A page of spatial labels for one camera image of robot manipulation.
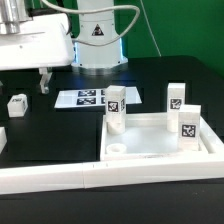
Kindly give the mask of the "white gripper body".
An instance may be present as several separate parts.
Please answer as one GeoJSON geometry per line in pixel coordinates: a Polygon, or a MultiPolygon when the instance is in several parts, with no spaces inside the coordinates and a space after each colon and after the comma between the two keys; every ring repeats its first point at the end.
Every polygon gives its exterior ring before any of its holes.
{"type": "Polygon", "coordinates": [[[69,19],[64,13],[36,16],[18,34],[0,34],[0,70],[69,65],[74,60],[69,19]]]}

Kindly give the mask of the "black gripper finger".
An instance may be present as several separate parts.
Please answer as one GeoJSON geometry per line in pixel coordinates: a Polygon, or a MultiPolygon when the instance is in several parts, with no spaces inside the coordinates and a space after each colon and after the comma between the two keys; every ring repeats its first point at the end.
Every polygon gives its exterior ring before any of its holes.
{"type": "Polygon", "coordinates": [[[40,90],[42,94],[48,94],[49,93],[49,81],[52,76],[52,69],[49,67],[40,68],[39,74],[41,75],[40,80],[40,90]]]}

